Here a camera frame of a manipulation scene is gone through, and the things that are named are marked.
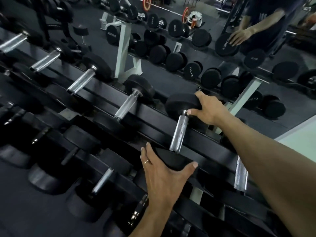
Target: fingernail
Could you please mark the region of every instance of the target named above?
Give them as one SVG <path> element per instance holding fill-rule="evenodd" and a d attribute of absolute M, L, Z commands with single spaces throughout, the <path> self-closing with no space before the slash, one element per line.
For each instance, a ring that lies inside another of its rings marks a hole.
<path fill-rule="evenodd" d="M 197 168 L 198 167 L 198 163 L 197 162 L 193 162 L 193 167 Z"/>

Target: hand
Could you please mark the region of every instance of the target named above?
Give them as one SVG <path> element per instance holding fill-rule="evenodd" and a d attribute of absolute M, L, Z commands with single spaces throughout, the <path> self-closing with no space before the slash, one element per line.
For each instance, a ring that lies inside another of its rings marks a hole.
<path fill-rule="evenodd" d="M 250 29 L 235 31 L 229 38 L 230 44 L 232 46 L 238 46 L 242 44 L 245 40 L 248 40 L 252 36 Z"/>
<path fill-rule="evenodd" d="M 149 207 L 171 211 L 198 163 L 189 163 L 182 171 L 170 170 L 154 153 L 149 143 L 146 148 L 142 147 L 140 159 L 146 176 Z"/>
<path fill-rule="evenodd" d="M 188 110 L 189 115 L 197 116 L 204 123 L 215 126 L 221 116 L 230 115 L 227 108 L 215 96 L 205 95 L 202 91 L 197 91 L 195 95 L 200 100 L 202 110 L 190 109 Z"/>

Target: forearm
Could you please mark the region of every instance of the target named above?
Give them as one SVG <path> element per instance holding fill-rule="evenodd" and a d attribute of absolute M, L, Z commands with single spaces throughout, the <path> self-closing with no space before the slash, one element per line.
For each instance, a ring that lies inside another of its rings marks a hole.
<path fill-rule="evenodd" d="M 245 30 L 249 26 L 250 20 L 250 16 L 244 16 L 239 24 L 238 30 Z"/>
<path fill-rule="evenodd" d="M 316 163 L 230 114 L 217 125 L 292 235 L 315 236 Z"/>
<path fill-rule="evenodd" d="M 171 210 L 148 206 L 141 221 L 129 237 L 160 237 Z"/>
<path fill-rule="evenodd" d="M 248 27 L 248 29 L 251 31 L 252 34 L 264 31 L 268 29 L 269 27 L 273 26 L 274 24 L 276 24 L 283 16 L 284 16 L 283 11 L 274 12 L 273 14 L 263 19 L 261 22 Z"/>

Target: barbell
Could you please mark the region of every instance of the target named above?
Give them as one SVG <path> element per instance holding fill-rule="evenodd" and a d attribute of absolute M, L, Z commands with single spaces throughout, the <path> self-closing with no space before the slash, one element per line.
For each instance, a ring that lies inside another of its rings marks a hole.
<path fill-rule="evenodd" d="M 186 7 L 184 9 L 183 14 L 179 14 L 179 13 L 170 11 L 170 10 L 168 10 L 166 8 L 163 8 L 163 7 L 157 6 L 155 4 L 152 4 L 151 0 L 139 0 L 139 1 L 143 2 L 144 11 L 148 12 L 150 10 L 151 6 L 158 7 L 160 9 L 165 10 L 165 11 L 168 11 L 168 12 L 171 12 L 171 13 L 176 14 L 178 16 L 181 16 L 182 17 L 182 23 L 186 23 L 187 22 L 187 19 L 188 19 L 188 16 L 189 16 L 189 8 L 188 7 Z"/>

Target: dark t-shirt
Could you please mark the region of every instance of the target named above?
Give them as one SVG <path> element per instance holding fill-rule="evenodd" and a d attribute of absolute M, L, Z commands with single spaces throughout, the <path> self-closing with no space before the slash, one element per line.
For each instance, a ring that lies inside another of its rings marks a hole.
<path fill-rule="evenodd" d="M 247 51 L 260 48 L 267 54 L 270 54 L 283 37 L 295 15 L 296 9 L 302 6 L 303 2 L 304 0 L 250 0 L 246 15 L 251 17 L 250 22 L 252 26 L 261 22 L 278 9 L 282 9 L 285 12 L 285 16 L 267 30 L 254 34 L 250 38 L 250 45 Z"/>

